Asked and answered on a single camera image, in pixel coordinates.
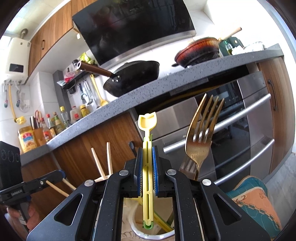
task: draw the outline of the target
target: frying pan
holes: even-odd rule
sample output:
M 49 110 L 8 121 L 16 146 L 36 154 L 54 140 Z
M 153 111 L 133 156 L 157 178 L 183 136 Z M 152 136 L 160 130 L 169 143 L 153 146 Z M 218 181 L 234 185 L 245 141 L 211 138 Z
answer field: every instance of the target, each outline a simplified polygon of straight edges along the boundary
M 156 80 L 159 75 L 159 63 L 156 61 L 133 61 L 125 63 L 114 73 L 82 61 L 77 63 L 76 69 L 109 77 L 103 88 L 115 97 L 120 97 L 142 85 Z
M 225 40 L 237 32 L 241 31 L 239 27 L 232 33 L 221 37 L 219 39 L 213 37 L 207 37 L 195 40 L 190 43 L 185 49 L 180 50 L 175 56 L 175 64 L 172 67 L 178 65 L 186 68 L 189 65 L 199 64 L 211 59 L 215 59 L 219 56 L 219 43 Z

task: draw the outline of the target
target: yellow jar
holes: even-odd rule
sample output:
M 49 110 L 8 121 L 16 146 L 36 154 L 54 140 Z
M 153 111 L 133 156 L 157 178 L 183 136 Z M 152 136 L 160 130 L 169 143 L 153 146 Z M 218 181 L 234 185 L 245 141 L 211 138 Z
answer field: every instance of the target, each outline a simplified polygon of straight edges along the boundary
M 37 142 L 31 126 L 26 126 L 19 129 L 18 136 L 22 151 L 24 153 L 37 147 Z
M 89 110 L 86 108 L 85 104 L 80 106 L 82 117 L 89 115 Z

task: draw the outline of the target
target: teal cloth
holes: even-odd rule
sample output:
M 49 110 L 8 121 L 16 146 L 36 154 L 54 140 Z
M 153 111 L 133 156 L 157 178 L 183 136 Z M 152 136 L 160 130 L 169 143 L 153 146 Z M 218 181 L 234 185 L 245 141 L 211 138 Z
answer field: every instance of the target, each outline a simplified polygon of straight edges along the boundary
M 260 179 L 255 177 L 246 178 L 235 190 L 226 194 L 232 199 L 254 187 L 261 187 L 264 190 L 266 197 L 268 197 L 267 187 Z M 272 220 L 267 213 L 261 213 L 258 210 L 251 209 L 246 205 L 243 205 L 241 208 L 268 232 L 271 240 L 276 238 L 276 236 L 280 233 L 281 230 L 276 225 L 276 222 Z

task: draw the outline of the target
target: oven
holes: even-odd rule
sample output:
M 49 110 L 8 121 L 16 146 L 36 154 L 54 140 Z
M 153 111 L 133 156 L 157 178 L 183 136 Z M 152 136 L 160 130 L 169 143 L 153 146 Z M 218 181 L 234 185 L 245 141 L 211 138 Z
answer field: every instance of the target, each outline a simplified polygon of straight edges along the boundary
M 274 140 L 271 96 L 262 72 L 249 74 L 207 94 L 225 98 L 225 103 L 215 126 L 210 153 L 201 166 L 199 180 L 210 179 L 227 192 L 247 175 L 260 179 L 266 177 Z M 179 169 L 185 159 L 189 168 L 196 169 L 195 163 L 186 156 L 184 146 L 189 125 L 203 95 L 201 93 L 156 113 L 157 125 L 151 131 L 153 145 L 157 145 L 159 156 L 169 159 L 174 169 Z

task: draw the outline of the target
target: kitchen floor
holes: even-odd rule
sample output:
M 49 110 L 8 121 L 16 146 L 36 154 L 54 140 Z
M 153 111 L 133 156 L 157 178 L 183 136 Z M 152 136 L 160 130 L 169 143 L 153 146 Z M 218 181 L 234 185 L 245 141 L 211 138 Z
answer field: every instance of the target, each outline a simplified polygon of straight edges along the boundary
M 289 156 L 266 186 L 269 200 L 284 227 L 296 209 L 296 156 L 294 153 Z

